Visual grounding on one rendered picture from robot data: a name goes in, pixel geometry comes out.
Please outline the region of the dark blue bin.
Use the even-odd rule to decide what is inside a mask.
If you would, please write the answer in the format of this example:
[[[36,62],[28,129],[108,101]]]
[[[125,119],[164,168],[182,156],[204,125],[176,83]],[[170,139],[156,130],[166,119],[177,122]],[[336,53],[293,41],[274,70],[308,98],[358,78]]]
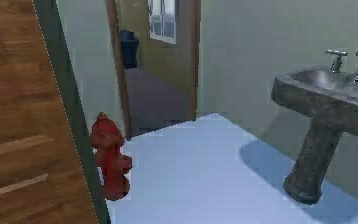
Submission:
[[[120,31],[120,40],[124,68],[136,68],[139,40],[132,31],[128,30]]]

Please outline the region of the red fire hydrant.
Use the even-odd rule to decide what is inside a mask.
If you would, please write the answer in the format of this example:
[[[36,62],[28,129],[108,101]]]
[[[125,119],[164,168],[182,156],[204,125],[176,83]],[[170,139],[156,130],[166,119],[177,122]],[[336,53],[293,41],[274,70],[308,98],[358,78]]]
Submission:
[[[121,153],[125,139],[116,123],[103,112],[92,126],[90,141],[96,149],[96,164],[102,171],[104,197],[111,201],[124,198],[130,191],[125,175],[132,168],[132,158]]]

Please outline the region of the white framed window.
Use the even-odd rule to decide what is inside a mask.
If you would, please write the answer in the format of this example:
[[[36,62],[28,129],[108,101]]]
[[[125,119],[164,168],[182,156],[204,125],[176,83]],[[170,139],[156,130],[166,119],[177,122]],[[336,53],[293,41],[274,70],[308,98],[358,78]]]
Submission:
[[[148,0],[149,36],[169,44],[177,43],[177,0]]]

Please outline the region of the brown wooden room door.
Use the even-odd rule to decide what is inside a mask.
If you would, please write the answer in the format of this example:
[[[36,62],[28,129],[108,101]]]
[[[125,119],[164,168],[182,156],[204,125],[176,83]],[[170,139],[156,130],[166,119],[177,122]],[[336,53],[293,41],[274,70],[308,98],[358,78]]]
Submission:
[[[56,0],[0,0],[0,224],[110,224]]]

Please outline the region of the grey pedestal sink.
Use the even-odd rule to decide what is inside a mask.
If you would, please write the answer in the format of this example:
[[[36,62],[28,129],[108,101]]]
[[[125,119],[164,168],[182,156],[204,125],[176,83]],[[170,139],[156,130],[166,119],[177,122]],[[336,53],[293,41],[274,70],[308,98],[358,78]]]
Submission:
[[[322,182],[341,136],[358,136],[358,77],[327,68],[283,73],[273,81],[271,98],[311,119],[283,188],[292,199],[315,204],[322,195]]]

